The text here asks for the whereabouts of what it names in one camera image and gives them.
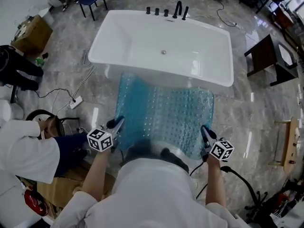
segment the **wall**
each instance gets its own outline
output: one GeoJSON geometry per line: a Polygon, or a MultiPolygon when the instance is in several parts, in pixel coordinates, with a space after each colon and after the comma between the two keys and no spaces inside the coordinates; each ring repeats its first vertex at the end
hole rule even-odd
{"type": "Polygon", "coordinates": [[[11,42],[17,25],[25,20],[33,6],[44,9],[48,6],[47,0],[0,0],[0,45],[11,42]]]}

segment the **white sleeve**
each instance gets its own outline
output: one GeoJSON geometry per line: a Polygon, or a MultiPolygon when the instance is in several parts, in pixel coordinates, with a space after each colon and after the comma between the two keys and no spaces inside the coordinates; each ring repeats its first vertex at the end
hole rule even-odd
{"type": "Polygon", "coordinates": [[[78,191],[56,218],[51,228],[85,227],[86,212],[95,204],[97,200],[91,195],[78,191]]]}
{"type": "Polygon", "coordinates": [[[224,219],[228,223],[228,228],[239,228],[240,224],[232,216],[232,214],[223,206],[218,203],[209,203],[206,208],[212,213],[216,214],[220,218],[224,219]]]}
{"type": "Polygon", "coordinates": [[[4,136],[14,136],[15,139],[23,137],[39,137],[40,127],[38,122],[12,120],[3,125],[1,132],[4,136]]]}

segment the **blue bath mat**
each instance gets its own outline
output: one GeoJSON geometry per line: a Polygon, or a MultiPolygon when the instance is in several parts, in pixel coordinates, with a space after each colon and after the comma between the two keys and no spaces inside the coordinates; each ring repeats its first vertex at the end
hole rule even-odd
{"type": "Polygon", "coordinates": [[[115,118],[125,117],[118,148],[134,143],[164,141],[199,160],[204,147],[200,127],[211,127],[213,94],[200,88],[167,88],[149,85],[133,74],[122,74],[115,118]]]}

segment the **black cable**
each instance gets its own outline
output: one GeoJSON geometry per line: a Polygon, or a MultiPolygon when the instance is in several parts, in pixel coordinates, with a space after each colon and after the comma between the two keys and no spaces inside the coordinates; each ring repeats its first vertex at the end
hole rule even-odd
{"type": "Polygon", "coordinates": [[[247,180],[245,180],[240,174],[238,174],[235,170],[231,169],[229,166],[222,166],[220,169],[221,169],[221,171],[224,171],[226,173],[231,172],[231,173],[235,174],[238,178],[240,178],[248,187],[254,204],[255,205],[259,204],[259,201],[256,197],[256,193],[254,192],[252,186],[250,185],[250,183],[247,180]]]}
{"type": "Polygon", "coordinates": [[[123,163],[123,161],[124,161],[124,153],[123,153],[123,151],[122,150],[120,150],[120,153],[122,154],[122,163],[123,163]]]}
{"type": "Polygon", "coordinates": [[[218,14],[219,19],[220,19],[225,25],[227,25],[227,26],[229,26],[229,27],[235,27],[235,26],[237,26],[237,24],[229,25],[229,24],[227,24],[224,20],[222,20],[222,18],[221,18],[220,15],[219,15],[219,11],[220,11],[220,10],[224,10],[224,4],[222,4],[221,1],[218,1],[218,2],[223,6],[222,9],[218,9],[218,10],[217,10],[217,14],[218,14]]]}
{"type": "Polygon", "coordinates": [[[69,92],[67,89],[62,89],[62,88],[53,89],[52,91],[48,92],[45,96],[40,96],[40,95],[38,94],[37,91],[34,91],[34,92],[38,95],[39,98],[44,98],[44,97],[47,97],[50,93],[54,92],[55,90],[65,90],[65,91],[67,91],[68,95],[69,95],[69,96],[72,98],[72,100],[75,102],[75,99],[73,98],[73,96],[71,96],[70,92],[69,92]]]}
{"type": "Polygon", "coordinates": [[[202,188],[202,190],[198,193],[198,195],[196,196],[196,199],[198,199],[198,197],[200,196],[200,194],[204,191],[204,189],[207,187],[208,183],[202,188]]]}
{"type": "Polygon", "coordinates": [[[197,168],[201,167],[201,166],[203,165],[203,163],[204,163],[204,162],[202,162],[202,163],[199,164],[197,167],[195,167],[194,170],[190,173],[190,176],[194,173],[194,171],[195,171],[197,168]]]}

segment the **red object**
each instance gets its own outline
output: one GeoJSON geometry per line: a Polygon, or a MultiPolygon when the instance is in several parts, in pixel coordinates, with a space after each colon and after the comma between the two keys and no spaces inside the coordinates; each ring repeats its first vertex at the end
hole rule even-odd
{"type": "Polygon", "coordinates": [[[41,216],[46,216],[48,214],[48,206],[39,193],[26,190],[24,193],[24,200],[27,206],[29,206],[35,213],[41,216]]]}

